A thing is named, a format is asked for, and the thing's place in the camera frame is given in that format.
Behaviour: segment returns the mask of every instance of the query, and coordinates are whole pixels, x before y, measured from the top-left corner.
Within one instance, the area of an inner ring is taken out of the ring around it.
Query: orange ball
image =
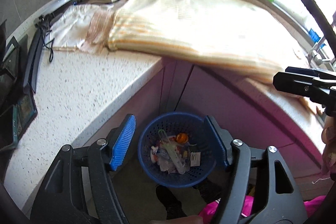
[[[189,140],[189,137],[186,133],[180,133],[176,137],[176,142],[178,143],[186,143]]]

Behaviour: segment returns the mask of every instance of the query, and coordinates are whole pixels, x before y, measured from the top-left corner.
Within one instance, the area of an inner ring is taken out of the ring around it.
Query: floor
[[[215,168],[208,178],[224,187],[228,176],[223,169]],[[137,155],[134,155],[112,181],[130,224],[147,224],[151,220],[166,219],[166,210],[155,194],[157,184],[143,171]],[[206,206],[199,191],[192,187],[170,190],[182,202],[183,211],[187,216],[198,215]]]

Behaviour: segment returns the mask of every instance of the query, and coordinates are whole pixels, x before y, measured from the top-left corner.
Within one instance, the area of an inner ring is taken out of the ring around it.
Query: metal screw head
[[[269,147],[268,147],[268,150],[269,150],[270,152],[272,152],[272,153],[275,153],[275,152],[278,151],[277,148],[276,148],[275,146],[273,146],[273,145],[269,146]]]
[[[236,145],[236,146],[241,146],[241,145],[243,145],[243,142],[239,139],[235,139],[235,140],[233,140],[233,144]]]
[[[70,148],[71,148],[71,146],[69,144],[65,144],[65,145],[62,146],[62,151],[67,152],[67,151],[70,150]]]
[[[106,144],[106,140],[105,139],[99,139],[98,141],[97,141],[97,144],[98,145],[105,145]]]

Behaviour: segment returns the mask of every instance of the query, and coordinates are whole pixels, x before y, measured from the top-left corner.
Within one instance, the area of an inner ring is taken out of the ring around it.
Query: smartphone
[[[17,102],[19,130],[21,136],[37,116],[37,109],[32,92],[24,94]]]
[[[0,115],[0,153],[17,147],[18,122],[16,105],[10,106]]]

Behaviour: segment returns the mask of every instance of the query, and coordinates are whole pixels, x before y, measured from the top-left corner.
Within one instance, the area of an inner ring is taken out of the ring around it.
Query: small box
[[[190,153],[190,167],[201,165],[201,152],[191,152]]]

